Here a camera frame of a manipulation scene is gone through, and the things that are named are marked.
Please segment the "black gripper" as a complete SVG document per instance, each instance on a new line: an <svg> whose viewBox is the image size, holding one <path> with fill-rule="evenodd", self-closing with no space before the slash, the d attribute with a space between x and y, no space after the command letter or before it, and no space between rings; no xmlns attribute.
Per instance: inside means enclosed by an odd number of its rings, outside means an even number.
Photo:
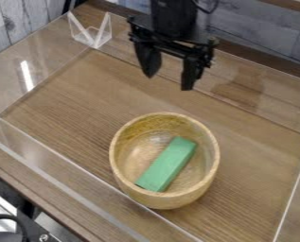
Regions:
<svg viewBox="0 0 300 242"><path fill-rule="evenodd" d="M204 68L212 66L220 40L198 25L193 25L181 36L159 33L146 14L129 16L127 23L127 35L145 76L153 78L161 68L162 53L169 54L184 60L181 90L192 91Z"/></svg>

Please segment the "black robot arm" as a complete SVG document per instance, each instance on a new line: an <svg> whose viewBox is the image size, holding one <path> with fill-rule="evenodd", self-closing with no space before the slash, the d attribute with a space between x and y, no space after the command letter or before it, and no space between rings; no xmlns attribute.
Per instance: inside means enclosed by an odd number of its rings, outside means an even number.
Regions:
<svg viewBox="0 0 300 242"><path fill-rule="evenodd" d="M182 59L181 90L190 91L204 68L212 66L218 39L197 24L197 12L212 14L197 0L150 0L150 14L127 17L129 40L142 72L151 78L162 65L162 53Z"/></svg>

